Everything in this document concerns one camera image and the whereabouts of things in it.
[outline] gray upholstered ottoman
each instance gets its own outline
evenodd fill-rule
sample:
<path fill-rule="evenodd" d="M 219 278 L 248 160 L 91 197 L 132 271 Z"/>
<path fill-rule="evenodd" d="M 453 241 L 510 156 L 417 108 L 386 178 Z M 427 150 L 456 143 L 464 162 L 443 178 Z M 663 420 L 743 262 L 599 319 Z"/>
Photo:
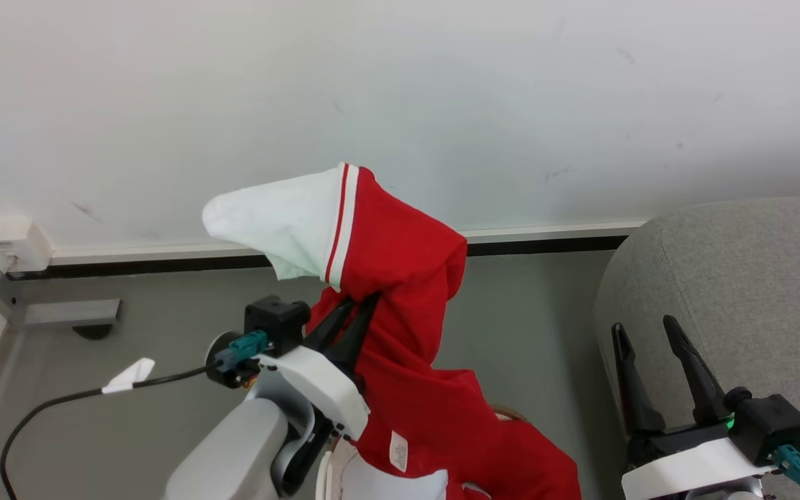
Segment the gray upholstered ottoman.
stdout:
<path fill-rule="evenodd" d="M 712 203 L 653 219 L 607 267 L 594 328 L 617 405 L 610 326 L 620 321 L 666 424 L 691 424 L 665 314 L 677 317 L 725 390 L 778 392 L 800 409 L 800 197 Z M 800 499 L 782 477 L 765 481 L 765 491 Z"/>

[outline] cable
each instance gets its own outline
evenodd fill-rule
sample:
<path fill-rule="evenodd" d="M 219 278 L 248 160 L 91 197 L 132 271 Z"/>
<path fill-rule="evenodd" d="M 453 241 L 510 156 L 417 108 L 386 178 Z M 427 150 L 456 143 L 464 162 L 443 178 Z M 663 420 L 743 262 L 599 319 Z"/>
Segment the cable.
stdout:
<path fill-rule="evenodd" d="M 146 380 L 144 382 L 136 382 L 131 384 L 131 388 L 133 389 L 140 389 L 142 387 L 150 387 L 152 385 L 160 385 L 163 383 L 169 382 L 178 382 L 178 380 L 184 380 L 185 378 L 190 378 L 191 376 L 198 376 L 198 374 L 206 373 L 206 370 L 210 368 L 218 367 L 220 365 L 220 361 L 215 361 L 214 363 L 210 363 L 204 367 L 194 368 L 190 371 L 174 374 L 173 376 L 164 376 L 160 378 L 153 378 L 152 380 Z M 6 445 L 2 447 L 2 456 L 0 457 L 0 476 L 2 477 L 2 484 L 6 487 L 6 493 L 8 493 L 8 498 L 10 500 L 17 500 L 17 495 L 14 493 L 14 488 L 12 484 L 10 484 L 10 480 L 8 478 L 8 471 L 6 469 L 6 460 L 8 459 L 8 452 L 10 447 L 14 443 L 15 438 L 17 437 L 18 433 L 29 424 L 29 421 L 32 420 L 33 417 L 39 415 L 44 409 L 51 408 L 52 406 L 60 405 L 60 403 L 67 403 L 70 401 L 76 401 L 77 399 L 85 399 L 91 398 L 91 396 L 101 396 L 103 394 L 101 389 L 93 389 L 93 390 L 86 390 L 85 392 L 77 392 L 76 394 L 69 394 L 67 396 L 61 396 L 60 398 L 50 399 L 50 401 L 45 401 L 41 405 L 36 406 L 33 408 L 33 411 L 26 414 L 26 417 L 23 417 L 23 420 L 17 424 L 17 427 L 14 428 L 12 433 L 8 436 L 8 440 L 6 440 Z"/>

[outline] gray floor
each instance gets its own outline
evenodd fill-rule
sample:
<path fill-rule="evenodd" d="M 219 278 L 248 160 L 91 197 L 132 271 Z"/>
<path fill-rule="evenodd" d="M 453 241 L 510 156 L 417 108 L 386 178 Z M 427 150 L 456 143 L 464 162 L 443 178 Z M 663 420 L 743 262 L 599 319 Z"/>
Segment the gray floor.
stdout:
<path fill-rule="evenodd" d="M 584 498 L 606 500 L 622 497 L 623 449 L 590 311 L 609 258 L 469 259 L 436 361 L 475 370 L 489 401 L 522 412 L 578 463 Z M 320 289 L 312 279 L 277 282 L 270 269 L 25 284 L 33 303 L 122 298 L 123 321 L 100 342 L 69 330 L 26 336 L 0 411 L 0 447 L 38 402 L 99 387 L 142 356 L 156 360 L 153 376 L 199 366 L 214 336 L 242 328 L 250 301 L 279 294 L 312 303 Z M 10 455 L 19 498 L 158 499 L 171 471 L 241 398 L 197 377 L 48 410 Z M 311 496 L 309 486 L 299 498 Z"/>

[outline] care label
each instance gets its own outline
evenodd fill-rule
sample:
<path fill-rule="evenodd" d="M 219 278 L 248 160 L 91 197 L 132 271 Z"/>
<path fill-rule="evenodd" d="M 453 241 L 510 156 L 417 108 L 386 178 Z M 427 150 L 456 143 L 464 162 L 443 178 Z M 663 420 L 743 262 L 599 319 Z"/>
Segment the care label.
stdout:
<path fill-rule="evenodd" d="M 391 465 L 400 472 L 406 473 L 406 461 L 409 459 L 409 443 L 400 434 L 391 431 Z"/>

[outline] black knob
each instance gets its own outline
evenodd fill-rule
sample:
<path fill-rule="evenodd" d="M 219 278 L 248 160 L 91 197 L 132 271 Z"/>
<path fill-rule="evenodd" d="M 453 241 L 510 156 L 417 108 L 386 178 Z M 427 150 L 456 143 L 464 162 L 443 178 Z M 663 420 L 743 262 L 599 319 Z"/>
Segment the black knob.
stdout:
<path fill-rule="evenodd" d="M 745 387 L 734 387 L 730 389 L 730 392 L 727 392 L 727 395 L 724 396 L 724 407 L 727 408 L 727 411 L 735 412 L 737 406 L 740 405 L 746 399 L 752 399 L 752 393 L 749 389 Z"/>

